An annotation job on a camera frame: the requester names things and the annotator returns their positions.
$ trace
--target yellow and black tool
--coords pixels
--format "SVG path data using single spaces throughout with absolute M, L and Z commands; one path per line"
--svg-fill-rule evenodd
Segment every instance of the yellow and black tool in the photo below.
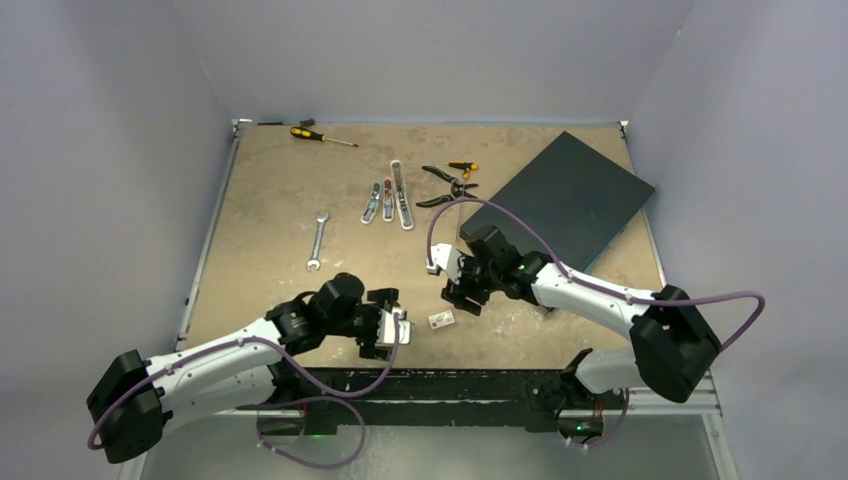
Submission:
M 308 128 L 303 127 L 292 127 L 291 129 L 292 135 L 297 138 L 302 138 L 304 140 L 318 140 L 319 142 L 336 142 L 341 143 L 343 145 L 350 145 L 351 147 L 358 147 L 359 145 L 350 142 L 344 142 L 342 140 L 336 140 L 335 138 L 327 138 L 323 133 L 313 132 Z
M 448 166 L 451 167 L 451 168 L 458 168 L 458 169 L 462 170 L 463 172 L 465 172 L 465 173 L 462 174 L 462 178 L 465 178 L 465 179 L 467 179 L 469 176 L 471 176 L 471 170 L 477 170 L 477 164 L 476 163 L 448 162 Z

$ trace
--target table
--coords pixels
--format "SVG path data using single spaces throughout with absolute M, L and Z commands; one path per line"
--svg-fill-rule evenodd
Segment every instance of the table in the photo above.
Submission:
M 274 305 L 315 290 L 339 272 L 358 276 L 366 289 L 396 287 L 416 324 L 411 345 L 395 365 L 402 368 L 562 368 L 587 347 L 615 348 L 625 340 L 565 311 L 545 310 L 497 293 L 475 317 L 454 310 L 455 325 L 431 330 L 427 317 L 451 307 L 439 298 L 444 275 L 424 270 L 426 231 L 437 209 L 413 207 L 415 228 L 397 218 L 359 218 L 389 162 L 403 162 L 412 203 L 449 192 L 449 185 L 421 166 L 451 160 L 476 162 L 474 193 L 490 198 L 563 130 L 619 165 L 631 169 L 616 127 L 318 125 L 328 137 L 361 145 L 299 140 L 289 127 L 249 126 L 244 132 L 210 245 L 187 346 L 231 333 Z M 461 173 L 453 170 L 457 176 Z M 460 219 L 478 208 L 463 204 L 440 219 L 433 241 L 465 249 Z M 315 213 L 329 210 L 321 247 L 322 266 L 308 273 Z M 644 215 L 636 215 L 595 262 L 591 273 L 615 283 L 659 290 L 662 286 Z M 299 355 L 306 366 L 375 367 L 358 356 L 353 339 L 328 337 Z

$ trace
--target pliers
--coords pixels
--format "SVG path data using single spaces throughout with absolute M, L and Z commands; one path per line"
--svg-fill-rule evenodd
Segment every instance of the pliers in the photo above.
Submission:
M 461 181 L 459 181 L 458 178 L 451 176 L 451 175 L 448 175 L 447 173 L 439 170 L 436 167 L 424 166 L 424 167 L 421 167 L 421 169 L 426 170 L 426 171 L 432 173 L 433 175 L 441 178 L 442 180 L 450 183 L 451 184 L 451 193 L 449 195 L 442 195 L 441 197 L 436 197 L 432 200 L 425 200 L 423 202 L 418 202 L 418 203 L 415 204 L 416 207 L 432 208 L 432 207 L 435 207 L 437 205 L 441 205 L 443 203 L 452 202 L 459 197 L 477 198 L 474 195 L 471 195 L 470 193 L 466 192 L 466 190 L 469 189 L 469 188 L 477 187 L 477 186 L 479 186 L 479 184 L 477 184 L 477 183 L 465 183 L 465 184 L 463 184 Z

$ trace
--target silver wrench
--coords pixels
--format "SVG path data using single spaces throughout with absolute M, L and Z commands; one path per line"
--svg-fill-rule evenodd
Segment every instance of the silver wrench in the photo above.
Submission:
M 312 245 L 312 258 L 306 262 L 306 271 L 311 272 L 312 267 L 315 270 L 321 269 L 321 260 L 318 258 L 318 252 L 321 250 L 321 239 L 324 237 L 324 225 L 330 219 L 330 212 L 318 212 L 315 214 L 315 220 L 318 221 L 318 231 L 315 232 L 315 243 Z

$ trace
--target gray backdrop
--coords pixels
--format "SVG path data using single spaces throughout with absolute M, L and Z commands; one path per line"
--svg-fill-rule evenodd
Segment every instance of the gray backdrop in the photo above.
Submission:
M 694 0 L 176 0 L 231 116 L 630 118 Z
M 85 398 L 173 348 L 228 121 L 170 0 L 0 7 L 0 477 L 117 476 Z
M 717 361 L 743 478 L 848 471 L 848 4 L 702 0 L 628 133 L 669 280 L 763 291 Z M 726 337 L 751 304 L 706 309 Z

